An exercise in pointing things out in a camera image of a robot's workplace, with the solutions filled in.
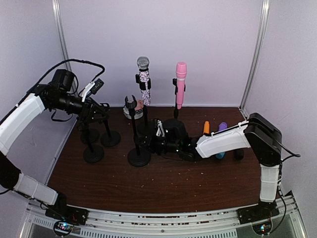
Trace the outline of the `purple microphone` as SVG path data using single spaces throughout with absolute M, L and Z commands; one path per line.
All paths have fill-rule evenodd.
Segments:
M 223 131 L 226 130 L 228 128 L 228 125 L 226 122 L 221 122 L 218 126 L 218 131 Z

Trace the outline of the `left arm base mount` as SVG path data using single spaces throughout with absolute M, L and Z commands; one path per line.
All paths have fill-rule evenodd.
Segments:
M 82 208 L 67 207 L 66 213 L 59 214 L 52 208 L 46 208 L 45 215 L 56 219 L 53 224 L 53 232 L 58 237 L 70 235 L 75 226 L 85 225 L 89 211 Z

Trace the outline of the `orange microphone's black stand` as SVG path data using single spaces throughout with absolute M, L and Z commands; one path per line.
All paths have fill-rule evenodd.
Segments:
M 132 95 L 131 100 L 128 99 L 128 96 L 125 97 L 125 106 L 128 109 L 129 115 L 132 120 L 133 141 L 135 144 L 135 148 L 129 151 L 127 159 L 130 165 L 134 167 L 143 167 L 150 162 L 151 154 L 149 153 L 149 151 L 141 148 L 136 141 L 138 138 L 135 123 L 135 108 L 137 107 L 137 100 L 134 95 Z

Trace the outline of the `black microphone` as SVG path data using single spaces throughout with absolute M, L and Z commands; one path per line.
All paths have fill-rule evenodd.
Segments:
M 242 160 L 244 158 L 244 150 L 243 149 L 236 149 L 233 152 L 234 158 L 236 160 Z

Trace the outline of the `orange microphone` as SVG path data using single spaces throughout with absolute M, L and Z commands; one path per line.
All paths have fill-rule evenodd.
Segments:
M 205 121 L 204 123 L 204 128 L 203 128 L 203 135 L 207 135 L 210 136 L 211 131 L 210 131 L 210 122 L 209 121 Z

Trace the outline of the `blue microphone's black stand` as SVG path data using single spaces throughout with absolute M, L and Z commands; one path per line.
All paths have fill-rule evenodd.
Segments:
M 101 103 L 101 107 L 105 110 L 105 113 L 101 114 L 100 118 L 98 119 L 98 123 L 105 126 L 106 132 L 101 135 L 100 142 L 104 147 L 112 147 L 121 141 L 121 136 L 119 132 L 110 130 L 108 124 L 108 111 L 110 109 L 110 105 L 108 103 Z

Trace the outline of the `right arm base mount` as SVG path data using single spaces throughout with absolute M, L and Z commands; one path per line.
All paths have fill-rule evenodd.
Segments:
M 250 223 L 253 231 L 260 236 L 266 236 L 273 230 L 272 218 L 279 214 L 277 208 L 261 207 L 260 205 L 240 208 L 237 210 L 240 224 Z

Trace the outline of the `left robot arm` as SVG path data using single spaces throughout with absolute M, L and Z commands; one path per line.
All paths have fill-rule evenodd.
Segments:
M 38 115 L 45 110 L 62 110 L 69 115 L 77 115 L 78 121 L 82 124 L 83 141 L 88 146 L 84 151 L 84 159 L 94 163 L 103 157 L 103 148 L 92 145 L 89 124 L 107 119 L 107 107 L 98 104 L 90 97 L 96 94 L 104 83 L 101 79 L 93 80 L 79 96 L 73 96 L 69 90 L 75 78 L 75 74 L 71 71 L 58 69 L 51 82 L 36 85 L 26 98 L 0 122 L 1 186 L 52 207 L 52 212 L 60 220 L 67 220 L 71 216 L 71 209 L 67 206 L 65 195 L 22 173 L 7 158 L 7 154 Z

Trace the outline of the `pink microphone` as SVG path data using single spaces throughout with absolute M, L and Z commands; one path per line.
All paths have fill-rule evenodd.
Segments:
M 178 62 L 176 65 L 176 105 L 177 109 L 181 109 L 184 102 L 185 79 L 187 76 L 187 64 L 185 62 Z

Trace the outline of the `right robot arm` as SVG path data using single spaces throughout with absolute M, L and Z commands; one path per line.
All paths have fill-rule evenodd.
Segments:
M 261 203 L 254 215 L 264 219 L 273 211 L 281 164 L 281 131 L 258 113 L 248 120 L 217 132 L 190 137 L 183 122 L 177 119 L 154 120 L 148 134 L 135 139 L 151 153 L 176 153 L 185 161 L 196 162 L 219 153 L 251 148 L 261 166 Z

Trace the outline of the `purple microphone's black stand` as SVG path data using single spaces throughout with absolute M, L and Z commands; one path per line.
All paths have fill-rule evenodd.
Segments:
M 86 122 L 79 122 L 77 130 L 81 132 L 80 140 L 84 144 L 91 144 L 99 139 L 99 131 L 95 128 L 90 128 L 89 124 Z

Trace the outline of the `blue microphone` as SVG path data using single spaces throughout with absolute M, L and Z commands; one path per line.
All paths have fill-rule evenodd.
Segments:
M 217 153 L 217 154 L 215 155 L 215 157 L 216 157 L 217 159 L 223 159 L 224 156 L 225 156 L 225 152 Z

